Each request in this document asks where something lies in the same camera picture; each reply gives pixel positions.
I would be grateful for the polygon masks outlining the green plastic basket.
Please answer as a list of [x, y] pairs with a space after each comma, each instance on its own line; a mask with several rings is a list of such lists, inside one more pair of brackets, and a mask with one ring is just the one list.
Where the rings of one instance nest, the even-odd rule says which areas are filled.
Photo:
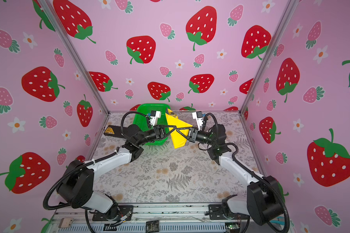
[[[171, 108], [169, 105], [163, 103], [145, 103], [135, 105], [130, 109], [130, 111], [137, 111], [145, 115], [150, 114], [152, 111], [160, 111], [161, 118], [158, 119], [157, 123], [160, 125], [167, 125], [167, 120], [165, 116], [166, 109]], [[133, 124], [138, 125], [140, 129], [144, 132], [149, 130], [145, 117], [142, 117], [140, 115], [134, 116]]]

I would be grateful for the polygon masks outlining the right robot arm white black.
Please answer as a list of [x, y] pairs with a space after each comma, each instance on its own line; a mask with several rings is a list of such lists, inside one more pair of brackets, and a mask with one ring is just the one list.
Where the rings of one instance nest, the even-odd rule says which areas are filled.
[[237, 157], [238, 146], [226, 142], [225, 126], [219, 124], [216, 117], [208, 113], [194, 113], [197, 127], [169, 116], [167, 121], [176, 126], [176, 131], [189, 142], [207, 144], [210, 158], [228, 170], [247, 188], [246, 200], [231, 197], [227, 199], [227, 210], [234, 214], [249, 216], [256, 224], [267, 224], [276, 233], [290, 230], [290, 217], [281, 196], [278, 181], [272, 176], [263, 176], [249, 168]]

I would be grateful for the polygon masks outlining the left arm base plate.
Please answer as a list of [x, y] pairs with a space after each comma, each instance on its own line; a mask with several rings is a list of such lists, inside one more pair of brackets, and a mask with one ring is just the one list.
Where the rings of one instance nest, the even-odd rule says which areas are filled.
[[133, 205], [119, 205], [117, 207], [113, 207], [113, 209], [109, 210], [107, 213], [100, 213], [98, 211], [95, 211], [93, 213], [92, 220], [117, 222], [123, 219], [123, 221], [130, 221], [133, 214], [133, 210]]

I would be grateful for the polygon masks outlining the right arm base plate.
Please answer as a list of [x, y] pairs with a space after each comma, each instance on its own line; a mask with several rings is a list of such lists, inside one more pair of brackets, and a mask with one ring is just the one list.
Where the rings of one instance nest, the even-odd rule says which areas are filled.
[[238, 214], [229, 211], [223, 204], [209, 204], [208, 211], [204, 214], [211, 220], [236, 220]]

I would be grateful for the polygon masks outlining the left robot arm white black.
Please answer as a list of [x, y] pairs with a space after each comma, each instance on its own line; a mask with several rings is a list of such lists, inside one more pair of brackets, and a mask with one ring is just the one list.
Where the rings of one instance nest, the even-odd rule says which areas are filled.
[[155, 112], [145, 116], [149, 129], [143, 131], [136, 124], [128, 127], [117, 126], [116, 137], [123, 137], [125, 143], [112, 154], [86, 162], [71, 162], [64, 175], [51, 187], [43, 200], [45, 210], [57, 210], [65, 207], [82, 208], [85, 211], [95, 210], [106, 219], [115, 219], [120, 215], [118, 203], [108, 195], [102, 195], [93, 190], [93, 183], [100, 176], [125, 164], [129, 164], [143, 153], [142, 146], [146, 143], [174, 138], [175, 134], [188, 141], [190, 134], [197, 131], [179, 119], [172, 125], [156, 124]]

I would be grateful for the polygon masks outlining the yellow paper napkin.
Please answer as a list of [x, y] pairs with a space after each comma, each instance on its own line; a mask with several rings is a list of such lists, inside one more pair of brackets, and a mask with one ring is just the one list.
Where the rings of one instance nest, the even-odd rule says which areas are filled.
[[165, 116], [167, 125], [176, 126], [176, 129], [171, 133], [174, 148], [178, 149], [185, 146], [187, 142], [186, 137], [189, 135], [189, 128], [193, 126], [180, 120], [177, 114], [169, 108], [166, 109]]

